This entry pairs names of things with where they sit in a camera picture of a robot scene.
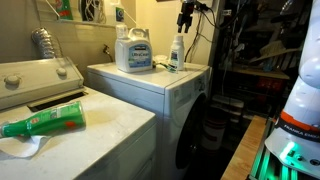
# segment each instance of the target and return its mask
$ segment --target white washer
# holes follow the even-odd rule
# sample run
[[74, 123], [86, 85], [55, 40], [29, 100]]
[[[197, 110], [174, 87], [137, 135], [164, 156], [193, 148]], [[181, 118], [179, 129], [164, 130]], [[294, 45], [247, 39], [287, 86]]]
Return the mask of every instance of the white washer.
[[88, 77], [92, 88], [156, 113], [156, 179], [178, 180], [200, 140], [210, 70], [186, 63], [178, 73], [158, 66], [125, 73], [109, 63], [88, 66]]
[[86, 119], [86, 127], [51, 137], [32, 157], [16, 158], [0, 149], [1, 179], [154, 177], [155, 114], [82, 82], [68, 58], [0, 64], [0, 124], [30, 117], [29, 107], [73, 101], [81, 102]]

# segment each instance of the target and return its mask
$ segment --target dryer door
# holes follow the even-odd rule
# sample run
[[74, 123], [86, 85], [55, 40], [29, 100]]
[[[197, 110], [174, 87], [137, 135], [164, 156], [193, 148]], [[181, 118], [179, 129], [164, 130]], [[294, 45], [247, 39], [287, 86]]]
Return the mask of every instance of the dryer door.
[[200, 94], [193, 104], [183, 126], [176, 151], [176, 166], [178, 169], [187, 167], [196, 153], [201, 138], [205, 100], [205, 94]]

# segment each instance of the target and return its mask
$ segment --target washer lid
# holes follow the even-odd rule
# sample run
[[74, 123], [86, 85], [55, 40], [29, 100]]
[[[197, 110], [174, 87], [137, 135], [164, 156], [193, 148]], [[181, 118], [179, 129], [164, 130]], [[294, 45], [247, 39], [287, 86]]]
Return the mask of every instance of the washer lid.
[[138, 86], [149, 91], [164, 94], [167, 86], [189, 76], [190, 74], [205, 69], [206, 65], [185, 63], [183, 71], [168, 72], [164, 67], [157, 66], [148, 71], [126, 73], [118, 70], [115, 63], [96, 64], [88, 66], [88, 72], [106, 78], [114, 79], [133, 86]]

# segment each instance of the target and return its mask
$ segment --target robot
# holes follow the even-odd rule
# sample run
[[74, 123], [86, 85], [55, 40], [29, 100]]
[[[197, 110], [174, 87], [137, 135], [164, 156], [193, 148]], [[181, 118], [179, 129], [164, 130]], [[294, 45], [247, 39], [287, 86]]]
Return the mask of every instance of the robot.
[[[197, 5], [198, 1], [184, 0], [179, 33], [184, 24], [188, 32]], [[264, 143], [285, 166], [320, 179], [320, 0], [313, 0], [299, 76]]]

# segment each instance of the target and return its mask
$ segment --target green light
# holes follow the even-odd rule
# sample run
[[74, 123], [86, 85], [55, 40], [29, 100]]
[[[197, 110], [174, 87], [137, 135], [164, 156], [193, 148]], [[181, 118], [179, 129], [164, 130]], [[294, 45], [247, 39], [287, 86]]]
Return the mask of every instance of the green light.
[[289, 142], [287, 144], [287, 146], [283, 149], [283, 151], [281, 152], [280, 154], [280, 158], [282, 160], [286, 159], [287, 157], [287, 154], [293, 149], [293, 147], [295, 146], [295, 143], [294, 142]]

